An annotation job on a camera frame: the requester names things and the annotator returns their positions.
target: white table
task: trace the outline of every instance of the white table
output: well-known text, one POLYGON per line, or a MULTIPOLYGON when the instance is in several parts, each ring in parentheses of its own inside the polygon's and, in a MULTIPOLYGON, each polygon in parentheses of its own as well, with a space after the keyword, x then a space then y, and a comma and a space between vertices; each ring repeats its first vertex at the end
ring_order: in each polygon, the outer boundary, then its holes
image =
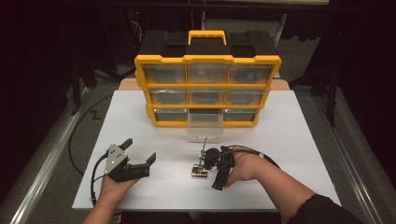
MULTIPOLYGON (((202 144, 189 143, 186 129, 156 128, 145 111, 142 91, 115 91, 106 119, 93 149, 87 171, 73 204, 75 209, 91 209, 92 167, 110 144, 120 145, 127 138, 134 143, 126 150, 132 164, 143 163, 157 152, 150 177, 141 179, 120 204, 124 211, 275 211, 257 181, 237 182, 222 191, 212 189, 217 170, 208 179, 191 177, 202 144)), ((252 147, 270 156, 282 170, 317 193, 340 204, 332 181, 318 153, 293 91, 271 91, 259 124, 254 128, 225 129, 221 145, 252 147)), ((104 172, 106 161, 98 167, 104 172)), ((101 181, 95 183, 100 192, 101 181)))

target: yellow storage organizer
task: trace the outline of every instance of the yellow storage organizer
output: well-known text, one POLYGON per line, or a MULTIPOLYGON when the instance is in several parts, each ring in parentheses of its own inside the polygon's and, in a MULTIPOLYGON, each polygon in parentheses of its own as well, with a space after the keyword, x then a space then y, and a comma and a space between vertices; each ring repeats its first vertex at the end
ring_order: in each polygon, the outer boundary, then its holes
POLYGON ((281 60, 264 31, 147 31, 134 64, 154 126, 231 128, 258 123, 281 60))

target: floor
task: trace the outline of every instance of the floor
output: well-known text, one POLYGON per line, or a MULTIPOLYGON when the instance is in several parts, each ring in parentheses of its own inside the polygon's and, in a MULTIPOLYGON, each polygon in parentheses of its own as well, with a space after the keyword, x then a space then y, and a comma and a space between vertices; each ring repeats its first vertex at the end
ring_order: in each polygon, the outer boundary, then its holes
MULTIPOLYGON (((291 81, 301 76, 317 43, 299 42, 297 38, 280 40, 277 49, 283 61, 281 78, 291 81)), ((70 115, 69 102, 1 204, 0 223, 79 223, 87 216, 88 211, 71 208, 82 176, 70 158, 81 172, 85 170, 110 95, 120 84, 107 78, 98 81, 95 89, 84 91, 83 107, 75 116, 70 115), (37 179, 41 180, 39 185, 33 186, 37 179)), ((298 87, 294 91, 342 205, 364 223, 396 223, 395 189, 350 114, 342 92, 337 92, 333 128, 323 116, 326 99, 311 97, 308 90, 298 87)))

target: organizer carrying handle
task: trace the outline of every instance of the organizer carrying handle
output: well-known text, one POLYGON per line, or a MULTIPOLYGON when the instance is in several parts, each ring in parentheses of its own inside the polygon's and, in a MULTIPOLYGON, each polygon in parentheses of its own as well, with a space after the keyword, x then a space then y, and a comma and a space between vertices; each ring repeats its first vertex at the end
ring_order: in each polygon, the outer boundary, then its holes
POLYGON ((223 44, 227 45, 225 41, 225 33, 224 31, 218 31, 218 30, 193 30, 189 31, 189 45, 191 44, 191 39, 193 37, 199 37, 199 38, 213 38, 213 37, 221 37, 223 40, 223 44))

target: black sleeve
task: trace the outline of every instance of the black sleeve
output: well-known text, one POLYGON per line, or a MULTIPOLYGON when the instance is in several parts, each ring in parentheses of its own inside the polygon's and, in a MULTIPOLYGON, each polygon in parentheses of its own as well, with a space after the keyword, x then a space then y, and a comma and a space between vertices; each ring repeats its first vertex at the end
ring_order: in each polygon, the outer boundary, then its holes
POLYGON ((315 194, 298 210, 289 224, 362 224, 345 208, 334 203, 330 198, 315 194))

